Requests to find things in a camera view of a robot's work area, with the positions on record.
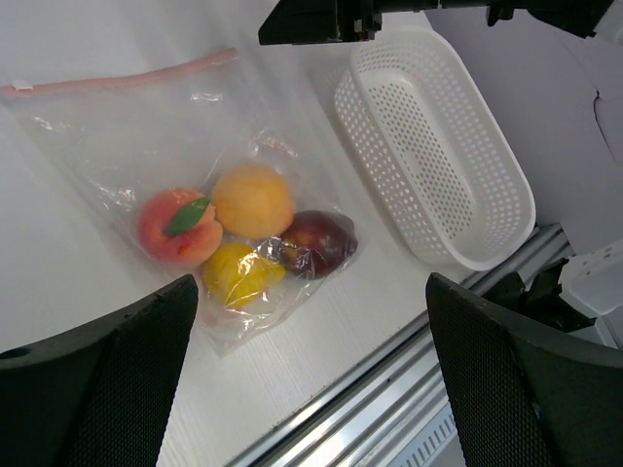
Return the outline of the orange toy fruit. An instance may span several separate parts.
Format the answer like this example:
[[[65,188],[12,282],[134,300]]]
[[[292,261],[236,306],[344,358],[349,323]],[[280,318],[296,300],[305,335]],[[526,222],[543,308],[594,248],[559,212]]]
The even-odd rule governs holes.
[[[295,204],[287,180],[262,163],[242,163],[223,173],[211,202],[225,230],[243,238],[279,235],[293,222]]]

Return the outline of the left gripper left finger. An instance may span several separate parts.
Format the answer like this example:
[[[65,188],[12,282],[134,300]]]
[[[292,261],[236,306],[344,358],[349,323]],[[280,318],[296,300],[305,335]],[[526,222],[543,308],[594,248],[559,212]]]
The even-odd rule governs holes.
[[[1,355],[4,466],[157,463],[199,302],[184,275]]]

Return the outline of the red orange toy peach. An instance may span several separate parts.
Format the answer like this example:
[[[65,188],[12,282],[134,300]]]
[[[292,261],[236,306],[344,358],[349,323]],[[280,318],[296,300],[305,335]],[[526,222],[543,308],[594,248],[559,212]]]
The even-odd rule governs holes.
[[[153,195],[140,210],[136,225],[140,246],[154,259],[192,268],[219,247],[223,227],[203,193],[169,188]]]

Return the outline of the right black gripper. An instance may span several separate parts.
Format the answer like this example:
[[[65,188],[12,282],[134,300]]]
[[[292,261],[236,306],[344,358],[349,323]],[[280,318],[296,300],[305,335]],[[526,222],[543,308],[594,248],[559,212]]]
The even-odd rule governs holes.
[[[489,7],[491,1],[281,0],[258,30],[259,44],[365,42],[382,30],[383,14]]]

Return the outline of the dark red toy apple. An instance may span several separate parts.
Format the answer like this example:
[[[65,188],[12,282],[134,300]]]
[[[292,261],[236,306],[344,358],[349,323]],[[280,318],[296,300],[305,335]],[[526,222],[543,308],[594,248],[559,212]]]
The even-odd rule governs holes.
[[[322,210],[297,212],[278,239],[285,267],[306,279],[330,275],[358,248],[353,221],[344,214]]]

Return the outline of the yellow toy pear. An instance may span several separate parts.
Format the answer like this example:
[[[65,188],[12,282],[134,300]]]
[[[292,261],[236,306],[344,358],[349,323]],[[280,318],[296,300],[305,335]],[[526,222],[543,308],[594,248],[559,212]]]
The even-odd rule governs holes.
[[[241,308],[259,299],[285,274],[284,266],[238,242],[221,245],[202,266],[203,285],[227,308]]]

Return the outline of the clear pink zip top bag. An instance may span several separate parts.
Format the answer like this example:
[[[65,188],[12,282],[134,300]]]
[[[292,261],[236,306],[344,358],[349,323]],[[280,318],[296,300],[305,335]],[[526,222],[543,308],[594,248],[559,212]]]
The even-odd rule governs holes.
[[[236,49],[124,77],[15,81],[1,89],[1,102],[34,147],[150,267],[167,275],[190,273],[197,280],[202,329],[218,354],[286,320],[360,254],[353,222],[358,248],[341,268],[320,279],[285,268],[284,278],[259,299],[227,308],[203,285],[202,266],[210,257],[192,268],[179,267],[154,259],[140,246],[137,219],[148,199],[165,189],[189,188],[211,202],[219,177],[242,163],[262,163],[281,174],[290,186],[294,215],[322,210],[348,216],[328,171],[279,129]],[[279,236],[248,239],[223,227],[219,247],[244,243],[285,267]]]

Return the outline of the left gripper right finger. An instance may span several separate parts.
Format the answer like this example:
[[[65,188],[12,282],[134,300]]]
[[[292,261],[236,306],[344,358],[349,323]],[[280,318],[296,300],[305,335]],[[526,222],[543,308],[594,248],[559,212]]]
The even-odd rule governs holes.
[[[622,352],[433,273],[428,319],[468,466],[619,466]]]

